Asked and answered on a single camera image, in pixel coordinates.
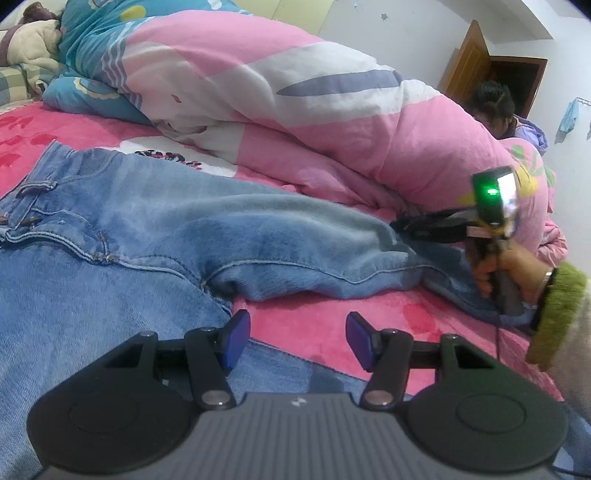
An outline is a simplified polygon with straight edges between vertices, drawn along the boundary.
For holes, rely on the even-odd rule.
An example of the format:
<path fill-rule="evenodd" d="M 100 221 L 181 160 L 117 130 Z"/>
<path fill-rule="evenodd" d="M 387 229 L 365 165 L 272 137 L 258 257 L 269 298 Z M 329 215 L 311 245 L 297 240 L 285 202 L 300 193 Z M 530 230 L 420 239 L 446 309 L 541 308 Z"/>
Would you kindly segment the green cuffed sleeve forearm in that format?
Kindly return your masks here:
<path fill-rule="evenodd" d="M 569 263 L 553 271 L 536 313 L 526 360 L 552 378 L 564 400 L 590 419 L 590 279 Z"/>

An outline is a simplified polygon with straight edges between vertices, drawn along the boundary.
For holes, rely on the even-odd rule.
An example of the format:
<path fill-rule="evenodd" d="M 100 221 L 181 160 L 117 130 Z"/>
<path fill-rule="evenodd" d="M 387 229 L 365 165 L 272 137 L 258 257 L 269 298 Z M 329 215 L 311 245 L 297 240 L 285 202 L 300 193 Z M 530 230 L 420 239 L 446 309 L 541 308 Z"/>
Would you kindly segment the operator right hand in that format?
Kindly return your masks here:
<path fill-rule="evenodd" d="M 484 297 L 489 297 L 493 291 L 491 275 L 501 270 L 507 272 L 519 287 L 522 300 L 535 305 L 553 273 L 551 266 L 515 242 L 510 242 L 500 253 L 491 253 L 484 258 L 471 254 L 468 258 L 476 284 Z"/>

